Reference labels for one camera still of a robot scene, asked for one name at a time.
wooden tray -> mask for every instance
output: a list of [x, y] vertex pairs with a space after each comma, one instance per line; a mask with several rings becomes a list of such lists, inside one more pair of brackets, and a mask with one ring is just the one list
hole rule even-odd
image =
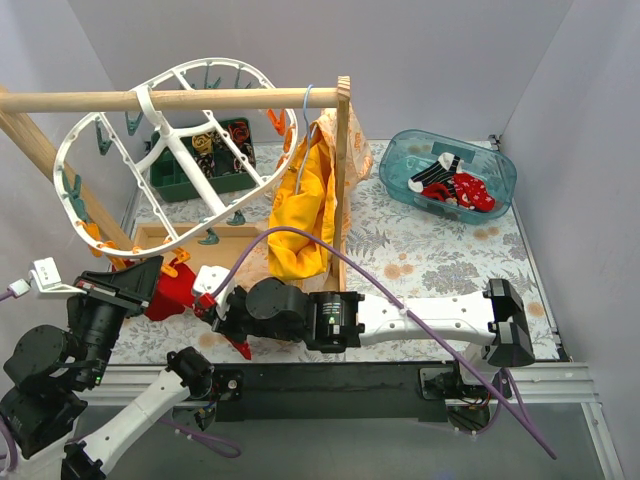
[[[176, 233], [182, 235], [187, 230], [193, 228], [195, 223], [176, 223], [173, 225]], [[191, 254], [191, 260], [187, 262], [191, 270], [196, 274], [202, 265], [219, 265], [225, 268], [231, 268], [240, 254], [244, 251], [251, 241], [257, 237], [261, 230], [252, 223], [241, 226], [216, 225], [214, 228], [220, 242], [216, 245], [200, 245], [198, 240], [206, 237], [206, 233], [190, 239], [182, 245], [182, 248]], [[142, 248], [156, 247], [161, 245], [167, 235], [161, 223], [141, 223], [134, 237], [134, 245]], [[174, 257], [169, 252], [164, 255], [168, 260]], [[346, 265], [340, 262], [340, 268], [337, 275], [331, 269], [322, 290], [346, 290]]]

dark green plastic bin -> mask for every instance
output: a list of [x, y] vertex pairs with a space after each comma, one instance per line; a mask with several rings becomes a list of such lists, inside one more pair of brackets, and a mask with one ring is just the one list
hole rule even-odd
[[[230, 123], [237, 121], [244, 121], [247, 124], [247, 127], [249, 127], [249, 121], [246, 118], [221, 120], [220, 126], [226, 129]], [[156, 144], [159, 137], [160, 135], [158, 132], [153, 133], [151, 137], [152, 146]], [[187, 150], [189, 150], [189, 153], [193, 156], [195, 151], [191, 145], [191, 137], [183, 137], [181, 140], [184, 146], [187, 147]], [[251, 145], [251, 150], [253, 151], [251, 137], [249, 137], [248, 142]], [[214, 160], [220, 160], [225, 156], [230, 160], [233, 160], [234, 158], [231, 151], [214, 148]], [[217, 194], [246, 190], [253, 188], [256, 185], [251, 178], [251, 175], [246, 172], [211, 177], [208, 180]], [[160, 154], [158, 160], [151, 165], [151, 186], [155, 188], [158, 194], [160, 194], [160, 197], [168, 203], [182, 202], [184, 200], [191, 200], [200, 197], [195, 187], [187, 177], [187, 174], [184, 173], [184, 170], [182, 170], [182, 167], [168, 148], [166, 148], [164, 152]]]

gray wall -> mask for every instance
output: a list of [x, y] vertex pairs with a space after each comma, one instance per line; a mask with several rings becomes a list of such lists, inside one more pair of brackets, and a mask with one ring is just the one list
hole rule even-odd
[[[421, 128], [485, 139], [503, 131], [571, 0], [69, 3], [118, 89], [226, 56], [282, 87], [351, 75], [369, 138]], [[259, 127], [257, 140], [276, 139]]]
[[[0, 83], [25, 92], [113, 88], [66, 0], [0, 0]], [[79, 118], [34, 116], [56, 146]], [[119, 126], [124, 127], [123, 119]], [[134, 149], [141, 143], [128, 141]], [[72, 165], [112, 215], [121, 219], [135, 185], [128, 169], [114, 152], [101, 157], [91, 132], [80, 137], [74, 148], [77, 155]], [[51, 183], [2, 132], [0, 168], [0, 290], [25, 277], [29, 263], [38, 258], [53, 256], [67, 282], [85, 269], [105, 268], [104, 261], [93, 257], [71, 228]], [[2, 302], [0, 365], [20, 336], [42, 323], [66, 326], [64, 301], [38, 300], [30, 293]], [[10, 386], [0, 369], [0, 396]]]
[[504, 134], [563, 340], [640, 478], [640, 4], [575, 2]]

wooden rack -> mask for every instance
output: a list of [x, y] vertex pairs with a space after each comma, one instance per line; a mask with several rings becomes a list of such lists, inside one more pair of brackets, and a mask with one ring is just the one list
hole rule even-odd
[[[274, 88], [247, 90], [169, 90], [151, 92], [157, 110], [220, 110], [302, 108], [306, 88]], [[344, 203], [345, 164], [349, 132], [349, 77], [338, 77], [335, 88], [314, 88], [309, 93], [307, 107], [337, 108], [336, 133], [336, 198], [335, 235], [333, 244], [342, 248], [342, 209]], [[140, 111], [135, 92], [65, 92], [10, 93], [0, 86], [0, 128], [50, 181], [57, 150], [33, 122], [28, 113], [42, 112], [111, 112]], [[66, 167], [71, 184], [75, 172]], [[104, 236], [120, 248], [131, 249], [133, 243], [122, 231], [100, 201], [86, 186], [81, 197], [87, 213]], [[332, 259], [334, 272], [338, 259]]]

floral tablecloth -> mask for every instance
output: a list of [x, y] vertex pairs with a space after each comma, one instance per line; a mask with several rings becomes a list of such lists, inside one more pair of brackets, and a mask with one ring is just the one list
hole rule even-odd
[[[347, 238], [347, 253], [396, 295], [435, 297], [470, 293], [486, 285], [490, 277], [507, 278], [522, 296], [527, 310], [533, 347], [538, 359], [557, 359], [553, 334], [542, 305], [515, 216], [482, 226], [442, 219], [392, 200], [378, 178], [378, 164], [386, 141], [370, 142], [375, 158], [372, 175], [351, 196], [353, 227]], [[268, 174], [280, 157], [281, 145], [256, 146], [257, 169]], [[224, 195], [229, 201], [239, 193]], [[207, 216], [200, 200], [163, 205], [172, 222], [195, 222]], [[242, 209], [249, 222], [268, 217], [270, 201], [257, 198]], [[146, 199], [138, 206], [137, 224], [156, 222]], [[377, 294], [350, 268], [347, 288]], [[253, 362], [346, 362], [448, 360], [450, 356], [431, 340], [402, 340], [351, 349], [342, 354], [308, 352], [304, 344], [249, 337]], [[465, 343], [452, 342], [458, 350]], [[112, 364], [163, 364], [166, 353], [194, 345], [209, 360], [244, 362], [242, 356], [209, 325], [192, 313], [174, 315], [163, 322], [146, 317], [125, 321]]]

